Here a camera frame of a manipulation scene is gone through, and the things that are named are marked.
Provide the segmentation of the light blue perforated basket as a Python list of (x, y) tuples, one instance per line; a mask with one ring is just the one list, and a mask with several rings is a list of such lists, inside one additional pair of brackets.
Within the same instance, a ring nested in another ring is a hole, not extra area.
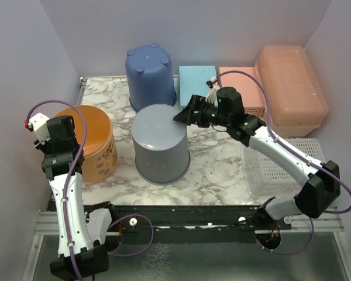
[(210, 91), (206, 82), (216, 76), (215, 66), (180, 66), (178, 68), (178, 108), (183, 110), (192, 95), (206, 97)]

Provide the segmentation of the grey-blue plastic bucket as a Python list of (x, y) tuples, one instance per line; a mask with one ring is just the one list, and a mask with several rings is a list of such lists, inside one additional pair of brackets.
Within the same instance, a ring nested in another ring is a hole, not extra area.
[(174, 183), (190, 166), (186, 125), (173, 120), (179, 113), (170, 105), (154, 104), (141, 109), (132, 121), (136, 168), (152, 184)]

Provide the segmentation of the blue plastic bucket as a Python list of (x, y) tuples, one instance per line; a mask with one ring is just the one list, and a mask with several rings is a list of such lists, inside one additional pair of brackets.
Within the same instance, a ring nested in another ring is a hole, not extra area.
[(172, 61), (158, 43), (128, 50), (125, 70), (134, 111), (153, 104), (176, 104)]

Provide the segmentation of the pink perforated plastic basket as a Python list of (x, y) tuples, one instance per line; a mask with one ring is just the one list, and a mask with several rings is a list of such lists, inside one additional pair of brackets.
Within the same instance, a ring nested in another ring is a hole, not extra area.
[(264, 113), (264, 99), (259, 86), (243, 74), (225, 74), (219, 79), (221, 87), (233, 87), (241, 94), (245, 113), (259, 118)]

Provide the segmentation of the orange plastic bucket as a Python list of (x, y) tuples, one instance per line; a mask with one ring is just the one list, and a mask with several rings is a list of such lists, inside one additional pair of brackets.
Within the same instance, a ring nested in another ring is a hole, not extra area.
[(108, 114), (98, 107), (78, 105), (77, 109), (87, 124), (82, 182), (103, 181), (113, 173), (118, 159), (112, 121)]

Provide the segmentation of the white perforated plastic basket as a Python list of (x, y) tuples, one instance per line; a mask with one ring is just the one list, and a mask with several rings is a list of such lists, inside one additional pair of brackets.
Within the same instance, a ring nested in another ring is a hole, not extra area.
[[(289, 138), (289, 144), (303, 153), (326, 162), (319, 140), (315, 138)], [(254, 198), (295, 195), (301, 186), (279, 165), (261, 153), (241, 147), (242, 172), (248, 193)]]

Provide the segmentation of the large orange lidded container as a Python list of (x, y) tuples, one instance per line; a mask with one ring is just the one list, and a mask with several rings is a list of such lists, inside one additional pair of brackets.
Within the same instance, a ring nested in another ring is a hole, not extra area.
[(303, 138), (329, 112), (321, 85), (302, 46), (265, 46), (255, 62), (265, 89), (271, 127), (283, 138)]

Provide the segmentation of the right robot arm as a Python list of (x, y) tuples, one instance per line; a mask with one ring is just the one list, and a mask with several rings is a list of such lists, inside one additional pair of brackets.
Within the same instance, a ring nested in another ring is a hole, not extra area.
[(314, 159), (284, 139), (270, 135), (264, 121), (245, 113), (242, 97), (233, 87), (218, 89), (216, 97), (214, 104), (193, 95), (173, 120), (200, 128), (224, 127), (230, 137), (268, 157), (301, 186), (300, 192), (292, 197), (273, 197), (262, 205), (257, 214), (262, 228), (270, 229), (278, 220), (291, 215), (318, 218), (340, 196), (340, 169), (335, 162)]

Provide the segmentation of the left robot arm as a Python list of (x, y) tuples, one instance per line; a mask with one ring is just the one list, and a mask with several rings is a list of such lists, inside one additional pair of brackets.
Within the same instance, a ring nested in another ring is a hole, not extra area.
[(61, 280), (82, 280), (109, 267), (106, 232), (118, 218), (109, 202), (84, 209), (82, 163), (84, 157), (74, 132), (74, 119), (36, 114), (29, 121), (35, 147), (44, 153), (42, 170), (52, 189), (59, 228), (58, 258), (50, 262), (51, 274)]

